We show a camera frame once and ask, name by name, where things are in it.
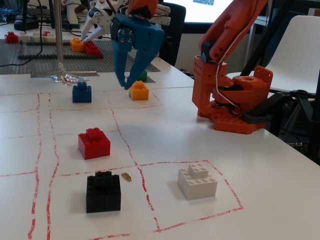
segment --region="small debris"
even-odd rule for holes
[[[126,180],[127,182],[131,182],[131,177],[129,176],[128,173],[122,173],[121,176],[123,177],[124,180]]]

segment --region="black chair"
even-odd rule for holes
[[[169,26],[162,26],[164,30],[164,40],[160,48],[159,57],[168,64],[174,66],[177,61],[181,36],[186,18],[186,8],[174,3],[162,3],[171,9]]]

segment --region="gray lego baseplate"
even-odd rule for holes
[[[114,52],[112,42],[110,40],[94,40],[94,44],[100,49],[102,59],[65,59],[64,67],[68,72],[95,70],[97,73],[112,73],[114,72]],[[19,60],[18,56],[36,55],[40,51],[40,46],[27,46],[26,44],[7,44],[4,39],[0,39],[0,65],[6,64],[23,64],[27,60]],[[83,52],[72,52],[70,46],[63,47],[64,55],[80,55]],[[57,54],[56,46],[43,46],[42,55]],[[125,71],[130,72],[134,63],[134,58],[128,56]],[[31,73],[45,73],[56,72],[58,70],[57,60],[55,59],[34,59],[23,66],[6,66],[0,67],[1,74],[31,74]],[[147,69],[148,72],[160,72],[158,68],[150,64]]]

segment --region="white cable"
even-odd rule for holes
[[[254,12],[253,12],[253,15],[255,15],[255,11],[257,9],[257,5],[258,5],[258,0],[256,0],[256,3],[255,3],[255,8],[254,8]],[[235,39],[232,41],[232,43],[229,45],[229,47],[227,48],[227,50],[224,52],[223,56],[220,58],[220,61],[218,61],[218,67],[217,67],[217,70],[216,70],[216,75],[215,75],[215,88],[216,88],[216,92],[221,96],[223,97],[225,100],[227,100],[230,104],[232,104],[233,106],[235,107],[239,107],[238,105],[234,104],[230,99],[228,99],[226,96],[224,96],[222,93],[219,92],[219,88],[218,88],[218,74],[219,74],[219,70],[220,70],[220,67],[221,67],[221,63],[223,61],[223,59],[225,58],[225,56],[228,54],[229,50],[231,49],[231,47],[233,46],[233,44],[237,41],[237,39],[240,37],[240,35],[246,31],[247,27],[249,27],[249,24],[250,24],[250,21],[251,19],[249,19],[249,22],[247,24],[246,27],[243,28],[243,30],[238,33],[238,35],[235,37]]]

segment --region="yellow lego brick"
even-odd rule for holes
[[[149,89],[142,81],[136,81],[133,86],[129,88],[129,96],[132,101],[148,100]]]
[[[85,51],[84,44],[77,37],[74,37],[72,40],[70,40],[70,46],[71,46],[72,52],[84,52]]]

